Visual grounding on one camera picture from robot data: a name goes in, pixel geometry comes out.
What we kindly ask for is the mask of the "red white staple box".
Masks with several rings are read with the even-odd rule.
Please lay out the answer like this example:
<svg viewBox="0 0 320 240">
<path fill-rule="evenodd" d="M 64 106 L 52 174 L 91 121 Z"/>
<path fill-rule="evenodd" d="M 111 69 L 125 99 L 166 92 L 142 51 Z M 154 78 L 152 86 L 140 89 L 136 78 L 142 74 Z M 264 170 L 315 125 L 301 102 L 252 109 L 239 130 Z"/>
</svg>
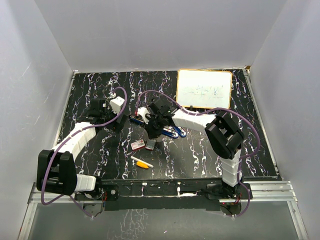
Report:
<svg viewBox="0 0 320 240">
<path fill-rule="evenodd" d="M 139 149 L 144 148 L 144 147 L 146 146 L 146 144 L 145 144 L 144 140 L 141 139 L 141 140 L 132 142 L 132 143 L 130 144 L 130 146 L 131 146 L 131 149 L 132 149 L 133 151 L 136 151 L 136 150 L 139 150 Z"/>
</svg>

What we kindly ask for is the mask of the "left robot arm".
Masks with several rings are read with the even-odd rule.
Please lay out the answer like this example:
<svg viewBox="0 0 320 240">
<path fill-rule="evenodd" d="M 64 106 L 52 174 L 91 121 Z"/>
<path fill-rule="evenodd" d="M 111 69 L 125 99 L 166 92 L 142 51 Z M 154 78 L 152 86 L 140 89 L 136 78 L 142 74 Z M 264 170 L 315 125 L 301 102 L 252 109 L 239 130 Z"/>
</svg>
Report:
<svg viewBox="0 0 320 240">
<path fill-rule="evenodd" d="M 70 196 L 86 192 L 93 200 L 103 195 L 102 185 L 91 175 L 78 174 L 75 160 L 87 143 L 108 128 L 120 131 L 128 116 L 121 113 L 125 99 L 118 96 L 110 101 L 94 99 L 89 109 L 75 123 L 73 130 L 50 150 L 42 150 L 38 155 L 36 188 L 38 191 Z"/>
</svg>

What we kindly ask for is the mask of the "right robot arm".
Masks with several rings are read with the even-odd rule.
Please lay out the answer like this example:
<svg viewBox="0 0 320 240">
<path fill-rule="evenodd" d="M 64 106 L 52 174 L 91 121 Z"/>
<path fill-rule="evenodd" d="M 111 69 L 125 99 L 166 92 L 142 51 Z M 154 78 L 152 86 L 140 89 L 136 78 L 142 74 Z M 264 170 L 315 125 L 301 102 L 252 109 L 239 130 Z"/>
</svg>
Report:
<svg viewBox="0 0 320 240">
<path fill-rule="evenodd" d="M 227 113 L 200 113 L 185 108 L 170 107 L 158 99 L 147 107 L 139 107 L 136 115 L 142 117 L 148 138 L 155 140 L 164 127 L 182 127 L 205 134 L 213 151 L 221 159 L 223 194 L 233 199 L 241 192 L 240 154 L 244 134 Z"/>
</svg>

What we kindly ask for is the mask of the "staple tray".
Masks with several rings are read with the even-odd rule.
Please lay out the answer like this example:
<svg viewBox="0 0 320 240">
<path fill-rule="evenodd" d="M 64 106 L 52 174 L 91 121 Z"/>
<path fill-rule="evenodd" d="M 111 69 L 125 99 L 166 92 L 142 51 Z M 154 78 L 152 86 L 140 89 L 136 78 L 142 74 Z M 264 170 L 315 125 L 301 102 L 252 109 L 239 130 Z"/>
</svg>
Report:
<svg viewBox="0 0 320 240">
<path fill-rule="evenodd" d="M 149 139 L 145 145 L 145 149 L 149 151 L 153 151 L 156 143 L 157 141 L 155 139 Z"/>
</svg>

